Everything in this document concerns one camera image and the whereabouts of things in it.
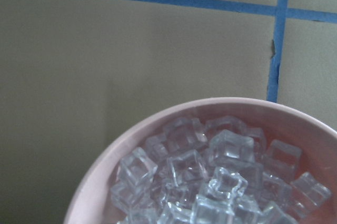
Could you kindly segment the pink bowl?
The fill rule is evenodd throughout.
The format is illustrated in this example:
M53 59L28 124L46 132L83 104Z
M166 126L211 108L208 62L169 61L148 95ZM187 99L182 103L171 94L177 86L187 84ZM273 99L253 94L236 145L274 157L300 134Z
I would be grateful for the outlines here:
M161 127L177 117L201 121L233 115L261 127L269 139L279 139L303 150L301 171L310 172L336 193L336 131L321 121L277 103L239 97L217 97L182 103L140 121L115 139L97 158L78 186L65 223L116 223L123 219L112 206L109 190L118 161Z

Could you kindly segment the pile of clear ice cubes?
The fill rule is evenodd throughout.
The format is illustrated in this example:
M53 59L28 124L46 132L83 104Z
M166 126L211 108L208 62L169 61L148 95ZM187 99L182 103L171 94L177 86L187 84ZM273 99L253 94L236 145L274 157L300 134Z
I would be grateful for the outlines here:
M302 151L233 116L177 118L123 157L111 187L124 223L298 223L332 195Z

